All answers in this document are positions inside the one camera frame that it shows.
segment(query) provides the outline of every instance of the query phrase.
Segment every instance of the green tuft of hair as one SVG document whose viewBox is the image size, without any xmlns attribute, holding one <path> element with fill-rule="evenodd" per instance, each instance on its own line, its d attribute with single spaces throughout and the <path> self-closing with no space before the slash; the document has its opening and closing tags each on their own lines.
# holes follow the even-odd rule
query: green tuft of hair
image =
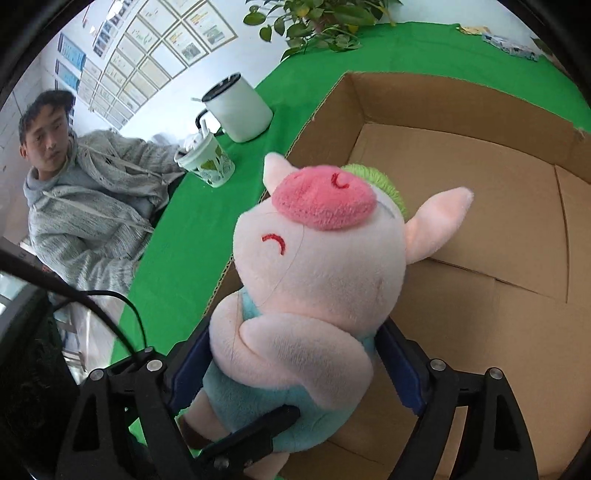
<svg viewBox="0 0 591 480">
<path fill-rule="evenodd" d="M 348 171 L 353 175 L 357 175 L 359 178 L 364 179 L 371 185 L 379 188 L 388 195 L 396 206 L 400 209 L 402 217 L 406 218 L 407 210 L 404 206 L 404 201 L 400 196 L 400 192 L 396 189 L 392 181 L 388 178 L 385 173 L 380 172 L 377 168 L 366 167 L 365 165 L 359 164 L 348 164 L 342 167 L 342 170 Z"/>
</svg>

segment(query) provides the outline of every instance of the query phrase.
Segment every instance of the pig snout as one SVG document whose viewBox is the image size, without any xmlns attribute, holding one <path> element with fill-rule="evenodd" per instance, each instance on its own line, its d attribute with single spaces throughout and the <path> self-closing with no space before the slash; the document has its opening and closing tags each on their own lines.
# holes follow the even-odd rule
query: pig snout
<svg viewBox="0 0 591 480">
<path fill-rule="evenodd" d="M 283 216 L 315 230 L 355 226 L 375 210 L 375 192 L 337 167 L 307 167 L 288 175 L 271 196 Z"/>
</svg>

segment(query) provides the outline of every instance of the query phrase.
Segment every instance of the pink stuffed pig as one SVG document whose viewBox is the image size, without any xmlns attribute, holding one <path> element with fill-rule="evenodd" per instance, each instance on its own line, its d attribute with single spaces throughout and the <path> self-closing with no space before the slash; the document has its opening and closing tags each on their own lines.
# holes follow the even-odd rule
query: pink stuffed pig
<svg viewBox="0 0 591 480">
<path fill-rule="evenodd" d="M 245 470 L 272 480 L 291 452 L 324 442 L 353 413 L 406 265 L 450 239 L 472 192 L 439 193 L 405 224 L 390 196 L 336 167 L 298 170 L 269 154 L 263 182 L 271 197 L 244 213 L 234 232 L 244 288 L 212 314 L 213 362 L 181 431 L 189 445 L 195 437 L 215 441 L 284 404 L 297 406 L 301 417 L 275 437 L 274 453 Z"/>
</svg>

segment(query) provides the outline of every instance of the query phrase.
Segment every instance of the table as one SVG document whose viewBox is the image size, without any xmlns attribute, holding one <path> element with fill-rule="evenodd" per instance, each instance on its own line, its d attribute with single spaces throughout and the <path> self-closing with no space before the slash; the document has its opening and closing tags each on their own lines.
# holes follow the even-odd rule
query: table
<svg viewBox="0 0 591 480">
<path fill-rule="evenodd" d="M 574 84 L 547 59 L 511 57 L 455 25 L 409 22 L 378 25 L 360 34 L 363 47 L 347 53 L 310 50 L 282 63 L 257 91 L 275 112 L 269 130 L 246 144 L 220 139 L 236 164 L 223 187 L 187 176 L 176 191 L 144 255 L 129 298 L 145 323 L 148 343 L 161 353 L 198 324 L 232 253 L 238 216 L 261 197 L 262 161 L 285 154 L 300 129 L 346 71 L 411 72 L 480 83 L 510 93 L 591 131 L 591 109 Z M 264 44 L 256 54 L 264 54 Z M 121 326 L 141 346 L 134 315 Z M 126 356 L 115 345 L 113 361 Z"/>
</svg>

